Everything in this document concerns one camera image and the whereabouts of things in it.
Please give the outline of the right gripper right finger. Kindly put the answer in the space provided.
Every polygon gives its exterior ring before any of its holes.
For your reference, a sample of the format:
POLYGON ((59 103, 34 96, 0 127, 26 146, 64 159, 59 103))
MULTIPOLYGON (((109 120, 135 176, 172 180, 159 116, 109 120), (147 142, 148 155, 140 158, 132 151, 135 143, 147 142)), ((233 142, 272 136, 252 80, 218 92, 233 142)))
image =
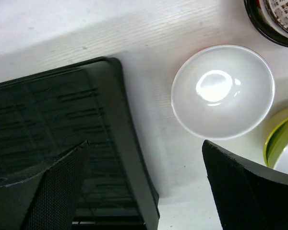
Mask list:
POLYGON ((288 230, 288 174, 205 140, 207 178, 225 230, 288 230))

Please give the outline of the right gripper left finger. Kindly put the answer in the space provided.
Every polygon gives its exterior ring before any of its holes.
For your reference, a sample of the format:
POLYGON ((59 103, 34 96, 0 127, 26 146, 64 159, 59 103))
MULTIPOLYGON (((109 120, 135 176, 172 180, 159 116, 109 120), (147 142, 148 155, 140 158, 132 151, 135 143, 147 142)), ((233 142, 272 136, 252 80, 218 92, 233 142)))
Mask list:
POLYGON ((0 175, 0 230, 70 230, 90 155, 88 141, 0 175))

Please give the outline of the lime green bowl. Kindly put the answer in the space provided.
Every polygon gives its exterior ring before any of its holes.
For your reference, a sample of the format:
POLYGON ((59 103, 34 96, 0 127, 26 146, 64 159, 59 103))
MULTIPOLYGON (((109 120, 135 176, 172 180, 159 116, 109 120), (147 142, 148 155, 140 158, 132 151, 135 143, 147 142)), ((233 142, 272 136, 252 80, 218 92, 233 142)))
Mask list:
POLYGON ((269 142, 273 139, 273 135, 278 131, 288 121, 288 107, 280 110, 269 118, 263 129, 263 158, 267 167, 273 168, 272 165, 268 162, 268 152, 270 149, 269 142))
POLYGON ((288 174, 288 121, 271 138, 267 157, 269 168, 288 174))

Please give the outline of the red bowl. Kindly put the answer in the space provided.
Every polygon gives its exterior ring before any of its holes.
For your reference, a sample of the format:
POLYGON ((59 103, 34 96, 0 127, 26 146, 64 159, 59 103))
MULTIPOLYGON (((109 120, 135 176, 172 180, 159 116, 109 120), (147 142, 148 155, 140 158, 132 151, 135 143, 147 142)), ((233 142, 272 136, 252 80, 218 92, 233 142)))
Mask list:
POLYGON ((255 51, 238 45, 211 46, 191 56, 177 71, 171 107, 191 134, 233 139, 266 118, 275 88, 269 64, 255 51))

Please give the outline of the pink flower bowl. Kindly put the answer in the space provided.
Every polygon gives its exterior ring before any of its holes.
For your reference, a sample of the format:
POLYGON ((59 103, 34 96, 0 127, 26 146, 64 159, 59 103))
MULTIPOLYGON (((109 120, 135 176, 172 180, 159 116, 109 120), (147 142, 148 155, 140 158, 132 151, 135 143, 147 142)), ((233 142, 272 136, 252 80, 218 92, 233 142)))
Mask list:
POLYGON ((283 47, 288 47, 288 38, 279 34, 264 21, 255 2, 255 0, 244 0, 246 12, 254 28, 269 41, 283 47))

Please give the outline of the brown patterned bowl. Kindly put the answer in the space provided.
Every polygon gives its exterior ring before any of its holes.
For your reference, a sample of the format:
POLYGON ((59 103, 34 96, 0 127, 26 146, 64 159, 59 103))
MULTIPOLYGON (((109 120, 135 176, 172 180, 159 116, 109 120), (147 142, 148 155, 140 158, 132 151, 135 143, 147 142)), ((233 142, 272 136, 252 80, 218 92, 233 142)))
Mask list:
POLYGON ((288 0, 264 0, 272 20, 288 34, 288 0))

